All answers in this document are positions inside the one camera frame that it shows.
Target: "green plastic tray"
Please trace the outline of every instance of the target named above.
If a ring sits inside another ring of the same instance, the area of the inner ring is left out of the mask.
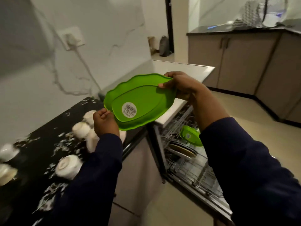
[[[120,130],[127,131],[156,120],[175,100],[176,89],[161,89],[171,80],[161,74],[136,75],[108,91],[104,106],[111,110]]]
[[[189,127],[187,125],[182,127],[182,130],[180,132],[180,137],[183,140],[186,140],[188,143],[198,146],[198,147],[202,147],[203,144],[200,140],[200,132],[197,131],[196,129]]]

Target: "dark countertop edge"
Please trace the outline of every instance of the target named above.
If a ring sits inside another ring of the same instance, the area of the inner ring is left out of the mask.
[[[132,150],[140,143],[140,141],[148,134],[146,127],[143,127],[131,140],[131,142],[123,148],[122,161],[132,152]]]
[[[216,34],[241,34],[241,33],[264,33],[264,32],[288,32],[288,33],[293,33],[296,35],[301,35],[301,32],[298,32],[297,30],[294,30],[293,28],[253,28],[253,29],[245,29],[245,30],[216,30],[216,31],[203,31],[203,32],[188,32],[186,33],[187,36],[192,36],[192,35],[216,35]]]

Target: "granite countertop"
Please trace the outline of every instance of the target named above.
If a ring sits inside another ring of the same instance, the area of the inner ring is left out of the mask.
[[[234,28],[232,25],[221,25],[212,29],[207,29],[209,26],[199,26],[187,33],[187,35],[200,34],[223,34],[223,33],[253,33],[253,32],[271,32],[271,31],[287,31],[301,35],[301,19],[290,19],[283,22],[285,26],[274,28]]]
[[[102,102],[87,97],[14,144],[20,153],[7,163],[18,174],[15,181],[0,186],[0,224],[10,215],[5,225],[16,225],[20,219],[24,225],[33,225],[48,214],[55,195],[62,194],[70,182],[54,175],[58,161],[71,154],[82,161],[89,157],[85,141],[75,138],[71,128],[86,112],[101,108]],[[127,131],[123,160],[146,135],[145,126]]]

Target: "person's left hand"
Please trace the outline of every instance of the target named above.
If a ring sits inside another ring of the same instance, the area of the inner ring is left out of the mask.
[[[114,119],[114,114],[106,108],[102,108],[93,114],[94,131],[98,137],[106,133],[119,136],[119,128]]]

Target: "dark blue sleeve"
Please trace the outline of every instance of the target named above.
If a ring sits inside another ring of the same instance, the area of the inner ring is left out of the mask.
[[[114,134],[100,137],[95,152],[82,165],[43,223],[47,225],[107,225],[118,173],[122,142]]]
[[[212,123],[200,138],[236,226],[301,225],[298,180],[234,118]]]

